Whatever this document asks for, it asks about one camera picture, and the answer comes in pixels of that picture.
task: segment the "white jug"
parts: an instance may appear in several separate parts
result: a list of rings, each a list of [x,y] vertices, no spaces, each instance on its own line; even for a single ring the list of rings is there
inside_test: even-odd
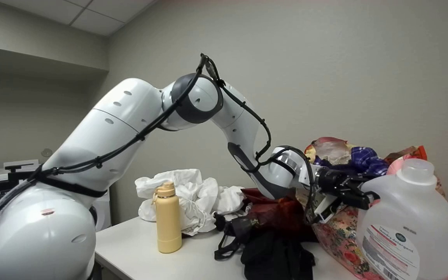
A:
[[[436,187],[433,163],[421,159],[408,159],[397,174],[361,187],[380,199],[360,210],[358,243],[385,278],[448,277],[448,202]]]

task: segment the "jug label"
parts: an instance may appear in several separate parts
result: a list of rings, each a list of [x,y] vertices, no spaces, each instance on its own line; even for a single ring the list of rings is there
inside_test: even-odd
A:
[[[421,254],[407,235],[394,229],[371,224],[365,232],[363,252],[369,264],[385,278],[417,278]]]

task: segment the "white cloth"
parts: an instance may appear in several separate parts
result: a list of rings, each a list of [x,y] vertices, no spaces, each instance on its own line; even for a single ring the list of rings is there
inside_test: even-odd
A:
[[[181,204],[181,227],[186,235],[215,229],[215,213],[228,215],[240,210],[245,194],[242,187],[220,187],[214,177],[203,179],[200,170],[175,170],[156,174],[153,179],[139,177],[137,196],[144,199],[139,216],[156,221],[153,194],[164,182],[172,180]]]

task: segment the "wall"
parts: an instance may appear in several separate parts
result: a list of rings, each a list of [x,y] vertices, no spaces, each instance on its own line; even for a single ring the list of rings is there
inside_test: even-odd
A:
[[[127,76],[164,87],[207,53],[274,145],[337,135],[382,156],[425,145],[448,193],[448,2],[162,0],[109,51],[105,92]],[[114,188],[116,219],[137,215],[137,177],[192,166],[251,185],[212,123],[155,132]]]
[[[83,86],[0,75],[0,168],[8,160],[46,160],[89,109]]]
[[[108,70],[106,37],[0,5],[0,50]]]

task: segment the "black cable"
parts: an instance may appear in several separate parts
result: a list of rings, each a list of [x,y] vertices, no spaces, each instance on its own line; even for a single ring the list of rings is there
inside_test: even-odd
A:
[[[243,170],[245,173],[257,173],[262,166],[270,165],[271,162],[276,162],[276,163],[282,165],[285,170],[288,170],[290,173],[295,173],[295,171],[291,170],[291,166],[288,166],[287,163],[277,160],[285,151],[288,151],[288,148],[281,149],[279,152],[273,154],[273,156],[271,156],[270,159],[267,159],[265,162],[259,162],[254,168],[245,168],[245,166],[242,166],[242,170]]]
[[[242,101],[240,98],[237,98],[232,92],[229,92],[225,86],[225,81],[221,81],[221,89],[228,93],[228,96],[235,101],[240,107],[243,107],[246,112],[249,112],[262,126],[263,129],[267,131],[268,134],[268,140],[267,140],[267,145],[256,154],[256,160],[259,162],[260,157],[271,148],[271,142],[273,142],[273,135],[271,135],[271,131],[270,131],[270,126],[267,124],[267,120],[265,118],[260,118],[260,115],[253,110],[246,101]]]
[[[316,194],[316,187],[318,187],[318,184],[315,182],[315,171],[312,166],[312,160],[301,149],[298,149],[295,146],[288,146],[288,145],[284,145],[284,146],[285,146],[285,149],[282,149],[281,152],[293,151],[298,156],[301,156],[302,160],[305,162],[310,185],[305,185],[301,182],[304,185],[304,188],[309,190],[309,201],[307,201],[307,205],[304,208],[304,218],[307,219],[307,222],[312,222],[307,216],[309,216],[309,212],[315,210],[313,202],[315,202],[315,194]]]
[[[201,62],[197,67],[197,73],[193,76],[193,79],[190,81],[190,84],[187,86],[187,89],[184,90],[184,93],[181,95],[181,98],[178,98],[164,114],[161,114],[156,120],[153,120],[142,132],[139,132],[133,140],[130,140],[127,145],[103,154],[100,157],[77,163],[77,165],[71,165],[71,166],[60,166],[55,170],[55,174],[63,174],[63,173],[81,173],[91,168],[95,168],[99,165],[103,165],[105,162],[114,159],[116,156],[122,154],[123,151],[127,151],[130,146],[133,146],[136,142],[139,140],[145,140],[145,137],[148,134],[151,134],[155,129],[158,129],[176,109],[178,106],[190,95],[192,89],[195,87],[198,78],[203,73],[203,67],[209,62],[211,58],[206,54],[201,54]]]
[[[145,137],[153,132],[156,128],[159,128],[175,110],[176,107],[190,95],[192,89],[195,87],[198,78],[201,76],[203,73],[203,67],[206,64],[209,64],[211,58],[206,56],[206,54],[201,54],[201,62],[200,65],[197,67],[197,73],[193,76],[193,79],[189,82],[187,89],[184,90],[184,93],[181,95],[181,98],[178,98],[164,114],[161,114],[155,121],[151,121],[142,132],[139,132],[133,140],[130,140],[127,145],[108,152],[108,154],[103,154],[100,157],[95,157],[95,159],[91,159],[91,160],[86,160],[86,162],[80,162],[77,165],[71,165],[71,166],[58,166],[58,168],[52,168],[52,170],[47,170],[47,171],[43,171],[39,168],[39,171],[35,173],[35,176],[43,176],[43,177],[47,177],[47,176],[57,176],[57,174],[64,174],[64,173],[83,173],[86,170],[91,170],[91,168],[102,168],[102,165],[111,159],[114,159],[116,156],[122,154],[123,151],[127,151],[130,146],[133,146],[136,142],[139,140],[145,140]],[[7,207],[7,204],[10,201],[13,201],[16,196],[19,196],[21,193],[24,193],[25,190],[29,190],[30,187],[33,187],[38,180],[36,179],[29,179],[25,184],[22,185],[18,185],[16,188],[13,188],[11,191],[8,191],[2,199],[0,199],[0,212]]]

